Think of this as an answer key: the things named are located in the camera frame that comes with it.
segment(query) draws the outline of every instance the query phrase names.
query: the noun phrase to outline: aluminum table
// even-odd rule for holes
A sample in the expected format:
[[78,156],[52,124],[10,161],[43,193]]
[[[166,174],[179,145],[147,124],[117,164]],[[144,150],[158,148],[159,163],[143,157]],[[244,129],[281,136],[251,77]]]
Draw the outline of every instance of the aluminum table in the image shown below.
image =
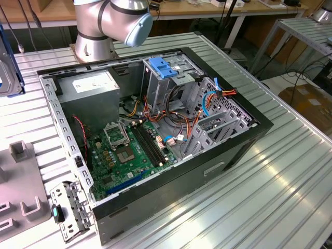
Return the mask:
[[261,57],[279,29],[286,31],[286,34],[282,37],[271,56],[274,56],[281,49],[287,39],[293,35],[311,48],[311,52],[305,59],[306,63],[302,68],[305,68],[310,63],[310,59],[315,51],[332,59],[332,45],[327,43],[327,39],[332,37],[332,24],[317,23],[310,18],[280,19],[276,20],[270,33],[260,47],[250,68],[251,73],[257,67]]
[[[332,141],[204,36],[152,37],[137,48],[115,43],[120,56],[183,46],[237,87],[274,126],[232,169],[104,248],[319,248],[332,232]],[[17,140],[33,143],[49,193],[73,175],[36,70],[77,61],[69,48],[16,58],[27,94],[0,99],[0,149]],[[1,249],[23,247],[101,248],[92,227],[64,244],[52,218],[0,243]]]

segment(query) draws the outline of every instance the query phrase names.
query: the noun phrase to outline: metal frame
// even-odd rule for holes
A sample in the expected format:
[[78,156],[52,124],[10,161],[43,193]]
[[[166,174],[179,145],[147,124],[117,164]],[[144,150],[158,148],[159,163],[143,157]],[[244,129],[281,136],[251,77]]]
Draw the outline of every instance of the metal frame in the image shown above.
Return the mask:
[[[271,56],[274,56],[279,52],[283,44],[289,39],[290,36],[294,36],[322,55],[330,55],[329,58],[332,58],[332,47],[326,42],[327,39],[332,36],[332,32],[330,31],[331,27],[332,24],[319,24],[310,18],[276,20],[270,33],[260,47],[249,72],[254,72],[261,57],[267,50],[267,47],[279,29],[286,31],[286,33],[276,46]],[[305,59],[306,63],[310,62],[310,58],[313,56],[313,54],[314,52],[312,51],[309,53]]]

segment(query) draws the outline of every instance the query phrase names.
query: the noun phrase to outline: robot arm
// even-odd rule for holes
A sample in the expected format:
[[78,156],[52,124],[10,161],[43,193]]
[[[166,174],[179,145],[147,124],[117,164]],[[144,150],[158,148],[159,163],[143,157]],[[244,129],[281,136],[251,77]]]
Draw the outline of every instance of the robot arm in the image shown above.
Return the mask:
[[321,8],[311,17],[322,24],[332,22],[332,0],[326,0]]
[[135,47],[150,33],[147,0],[75,0],[76,55],[85,62],[114,57],[112,38]]

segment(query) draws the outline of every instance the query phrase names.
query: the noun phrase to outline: blue plastic clip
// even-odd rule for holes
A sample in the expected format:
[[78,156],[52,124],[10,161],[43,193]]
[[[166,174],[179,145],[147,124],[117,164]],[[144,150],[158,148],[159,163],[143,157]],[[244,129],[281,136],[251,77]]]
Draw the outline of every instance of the blue plastic clip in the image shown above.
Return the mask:
[[161,57],[151,58],[149,59],[149,62],[154,70],[156,70],[163,79],[178,75],[178,72],[171,69],[169,64]]
[[222,91],[222,89],[219,87],[219,85],[218,85],[218,79],[217,79],[217,77],[215,77],[214,78],[214,84],[216,85],[216,89],[218,90],[218,91]]

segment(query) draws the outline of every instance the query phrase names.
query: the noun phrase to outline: chip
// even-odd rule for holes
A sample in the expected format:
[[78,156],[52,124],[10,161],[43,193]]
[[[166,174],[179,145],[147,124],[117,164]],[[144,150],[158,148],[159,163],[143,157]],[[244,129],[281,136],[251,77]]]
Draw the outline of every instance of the chip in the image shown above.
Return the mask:
[[104,183],[104,184],[111,183],[112,181],[113,181],[113,179],[112,179],[111,176],[105,177],[105,178],[103,179],[103,183]]
[[131,148],[129,146],[117,149],[116,155],[120,159],[121,163],[128,162],[135,158],[134,152],[131,150]]

